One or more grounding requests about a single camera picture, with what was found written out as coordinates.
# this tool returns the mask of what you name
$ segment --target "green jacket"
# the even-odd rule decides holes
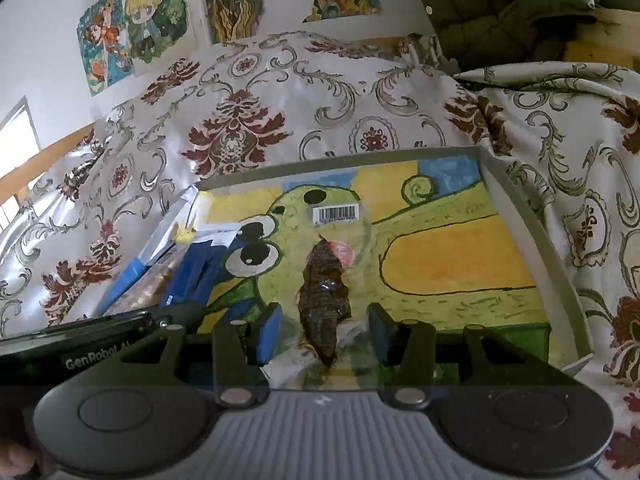
[[[444,56],[461,70],[559,59],[575,23],[597,6],[640,11],[640,0],[422,0]]]

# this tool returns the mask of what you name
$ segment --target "anime character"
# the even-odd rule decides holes
[[[124,14],[131,57],[151,63],[189,29],[186,0],[126,0]]]
[[[108,52],[119,52],[118,37],[120,29],[111,27],[111,1],[102,7],[101,12],[94,14],[91,19],[91,25],[84,30],[84,39],[89,41],[93,46],[103,44]]]
[[[101,0],[80,18],[76,31],[92,95],[133,73],[122,0]]]
[[[156,43],[161,38],[160,30],[155,24],[153,15],[162,0],[127,0],[125,12],[139,27],[130,33],[132,49],[141,56],[147,52],[156,52]]]

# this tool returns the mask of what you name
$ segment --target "blanket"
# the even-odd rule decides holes
[[[604,64],[496,66],[455,78],[304,32],[181,59],[99,121],[0,235],[0,335],[91,317],[189,185],[370,150],[478,144],[558,250],[595,357],[578,375],[610,403],[600,465],[640,472],[640,76]],[[350,142],[363,128],[380,142]]]

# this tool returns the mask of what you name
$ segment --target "barcode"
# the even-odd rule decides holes
[[[331,222],[348,222],[359,218],[359,205],[347,204],[326,207],[315,207],[313,210],[314,225]]]

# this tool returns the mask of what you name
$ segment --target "screw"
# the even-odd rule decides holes
[[[220,400],[233,406],[241,406],[251,400],[251,392],[244,388],[229,388],[220,395]]]
[[[418,388],[400,388],[396,391],[396,400],[402,404],[416,406],[427,400],[427,396]]]

